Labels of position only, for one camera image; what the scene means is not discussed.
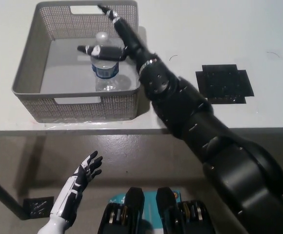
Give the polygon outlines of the right robot hand black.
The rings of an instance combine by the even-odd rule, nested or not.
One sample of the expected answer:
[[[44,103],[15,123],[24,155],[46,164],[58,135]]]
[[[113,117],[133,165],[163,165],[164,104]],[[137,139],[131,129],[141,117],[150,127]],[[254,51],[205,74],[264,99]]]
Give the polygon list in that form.
[[[143,73],[158,74],[160,71],[159,57],[147,49],[127,21],[107,6],[99,4],[98,8],[112,22],[115,31],[124,43],[124,47],[79,45],[77,50],[97,60],[120,62],[129,57],[135,62],[139,75]]]

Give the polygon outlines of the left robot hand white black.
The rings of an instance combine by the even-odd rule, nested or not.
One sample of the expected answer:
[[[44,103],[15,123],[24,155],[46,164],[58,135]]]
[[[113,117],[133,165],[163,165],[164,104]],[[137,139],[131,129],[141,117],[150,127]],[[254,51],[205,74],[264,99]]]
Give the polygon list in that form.
[[[99,168],[102,159],[102,156],[98,156],[98,151],[94,151],[80,163],[61,189],[51,210],[51,216],[61,217],[70,225],[73,224],[84,190],[94,177],[102,172]]]

